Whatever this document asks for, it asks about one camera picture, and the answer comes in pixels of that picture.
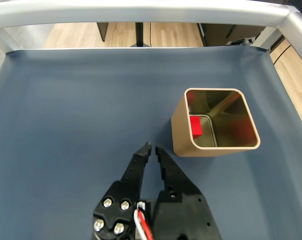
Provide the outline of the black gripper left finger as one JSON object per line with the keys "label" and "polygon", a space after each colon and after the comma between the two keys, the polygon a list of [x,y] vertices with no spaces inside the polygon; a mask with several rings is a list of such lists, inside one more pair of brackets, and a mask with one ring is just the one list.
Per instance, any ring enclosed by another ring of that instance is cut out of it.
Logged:
{"label": "black gripper left finger", "polygon": [[134,211],[140,201],[145,166],[151,155],[147,142],[133,154],[120,180],[115,181],[93,211],[93,240],[133,240],[136,237]]}

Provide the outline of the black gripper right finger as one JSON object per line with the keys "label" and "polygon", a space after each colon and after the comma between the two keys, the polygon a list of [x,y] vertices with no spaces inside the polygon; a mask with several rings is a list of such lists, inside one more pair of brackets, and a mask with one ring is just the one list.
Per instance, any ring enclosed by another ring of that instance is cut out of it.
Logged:
{"label": "black gripper right finger", "polygon": [[220,240],[207,201],[170,155],[156,146],[164,190],[159,192],[153,216],[156,240]]}

